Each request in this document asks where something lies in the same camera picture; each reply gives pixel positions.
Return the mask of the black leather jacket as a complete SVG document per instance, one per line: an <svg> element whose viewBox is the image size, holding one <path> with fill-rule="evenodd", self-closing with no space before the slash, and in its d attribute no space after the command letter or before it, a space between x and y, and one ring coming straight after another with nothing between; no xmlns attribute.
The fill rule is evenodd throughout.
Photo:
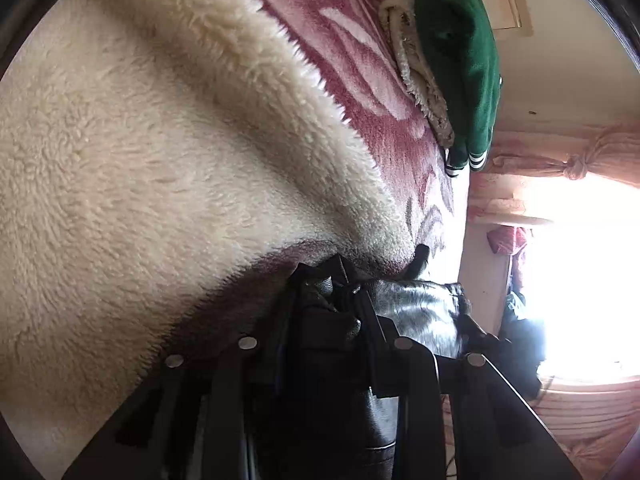
<svg viewBox="0 0 640 480"><path fill-rule="evenodd" d="M418 246L396 280L341 256L299 266L243 341L253 479L442 479L442 399L485 333L459 284L425 281Z"/></svg>

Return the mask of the folded green striped jacket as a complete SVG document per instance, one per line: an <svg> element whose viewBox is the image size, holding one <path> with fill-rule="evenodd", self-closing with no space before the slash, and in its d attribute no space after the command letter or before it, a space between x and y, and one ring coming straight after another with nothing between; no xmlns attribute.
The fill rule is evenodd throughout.
<svg viewBox="0 0 640 480"><path fill-rule="evenodd" d="M494 138L502 79L483 0L414 0L422 52L447 105L454 140L445 169L485 167Z"/></svg>

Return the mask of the floral plush bed blanket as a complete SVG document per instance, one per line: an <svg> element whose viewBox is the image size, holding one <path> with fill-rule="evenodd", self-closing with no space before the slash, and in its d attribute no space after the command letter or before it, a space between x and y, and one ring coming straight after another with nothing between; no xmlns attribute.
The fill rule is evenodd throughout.
<svg viewBox="0 0 640 480"><path fill-rule="evenodd" d="M299 262L457 279L466 187L382 2L1 0L1 415L38 478Z"/></svg>

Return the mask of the pink floral curtain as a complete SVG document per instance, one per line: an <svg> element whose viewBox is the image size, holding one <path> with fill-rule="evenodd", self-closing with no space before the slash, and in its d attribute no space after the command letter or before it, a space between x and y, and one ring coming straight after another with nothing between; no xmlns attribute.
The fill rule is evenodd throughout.
<svg viewBox="0 0 640 480"><path fill-rule="evenodd" d="M524 226L509 257L486 256L463 284L499 260L489 309L500 330L506 294L544 330L542 383L533 408L586 479L603 478L639 427L639 129L580 136L500 132L474 174L468 225Z"/></svg>

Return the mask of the pink clothes on windowsill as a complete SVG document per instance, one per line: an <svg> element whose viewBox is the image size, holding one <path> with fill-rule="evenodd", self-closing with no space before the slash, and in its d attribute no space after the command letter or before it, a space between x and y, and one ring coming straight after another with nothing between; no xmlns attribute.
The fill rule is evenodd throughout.
<svg viewBox="0 0 640 480"><path fill-rule="evenodd" d="M495 255L512 257L526 247L530 229L524 226L497 226L486 237L489 248Z"/></svg>

